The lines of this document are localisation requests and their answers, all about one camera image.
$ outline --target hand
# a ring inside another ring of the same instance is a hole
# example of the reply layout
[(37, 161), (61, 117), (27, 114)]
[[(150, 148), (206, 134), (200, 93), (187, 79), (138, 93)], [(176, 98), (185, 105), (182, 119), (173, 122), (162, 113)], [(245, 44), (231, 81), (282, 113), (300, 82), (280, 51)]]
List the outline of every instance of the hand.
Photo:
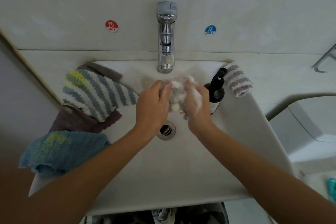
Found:
[(162, 81), (156, 81), (141, 92), (136, 104), (136, 123), (134, 128), (148, 135), (150, 140), (164, 125), (168, 117), (171, 83), (167, 82), (159, 95)]
[[(192, 83), (188, 80), (185, 82), (184, 86), (187, 92), (185, 107), (189, 118), (188, 126), (191, 133), (199, 137), (214, 126), (210, 117), (209, 91), (204, 86)], [(193, 87), (195, 87), (195, 89), (202, 95), (202, 106), (198, 112), (197, 105), (193, 98)]]

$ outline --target red hot sticker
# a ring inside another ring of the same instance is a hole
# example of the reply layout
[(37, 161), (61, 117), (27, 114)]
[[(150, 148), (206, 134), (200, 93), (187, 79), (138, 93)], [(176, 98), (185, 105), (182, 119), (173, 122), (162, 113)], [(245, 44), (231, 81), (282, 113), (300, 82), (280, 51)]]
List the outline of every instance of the red hot sticker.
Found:
[(118, 24), (115, 21), (107, 21), (105, 23), (105, 27), (109, 32), (117, 32), (118, 31)]

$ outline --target person's left hand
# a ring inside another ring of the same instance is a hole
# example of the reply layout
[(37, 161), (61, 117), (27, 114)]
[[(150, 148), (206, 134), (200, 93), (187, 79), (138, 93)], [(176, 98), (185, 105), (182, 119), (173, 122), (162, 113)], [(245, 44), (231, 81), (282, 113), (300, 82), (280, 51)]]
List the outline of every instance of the person's left hand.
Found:
[(141, 92), (136, 104), (136, 123), (134, 128), (148, 135), (150, 140), (164, 125), (168, 117), (171, 83), (167, 82), (159, 95), (162, 81), (156, 81)]

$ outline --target soap bottle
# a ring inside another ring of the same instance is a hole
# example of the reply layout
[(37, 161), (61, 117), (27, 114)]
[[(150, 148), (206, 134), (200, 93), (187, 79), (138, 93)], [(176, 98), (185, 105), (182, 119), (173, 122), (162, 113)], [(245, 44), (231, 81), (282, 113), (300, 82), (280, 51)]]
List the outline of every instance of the soap bottle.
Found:
[(213, 114), (224, 97), (224, 75), (228, 70), (221, 67), (216, 75), (212, 78), (212, 81), (205, 84), (204, 87), (209, 90), (209, 102), (210, 102), (210, 114)]

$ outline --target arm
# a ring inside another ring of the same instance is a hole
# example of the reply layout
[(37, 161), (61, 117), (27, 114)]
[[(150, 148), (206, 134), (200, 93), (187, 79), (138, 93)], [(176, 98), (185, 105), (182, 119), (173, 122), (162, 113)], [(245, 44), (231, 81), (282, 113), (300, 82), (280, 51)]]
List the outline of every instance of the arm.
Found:
[(22, 204), (22, 223), (78, 224), (106, 185), (144, 148), (166, 121), (171, 84), (159, 97), (162, 81), (140, 94), (136, 125), (124, 137), (57, 178)]
[(203, 106), (195, 115), (195, 103), (187, 96), (187, 111), (193, 114), (191, 132), (276, 222), (336, 222), (336, 208), (328, 200), (217, 128), (210, 118), (208, 90), (200, 85), (196, 89), (203, 96)]

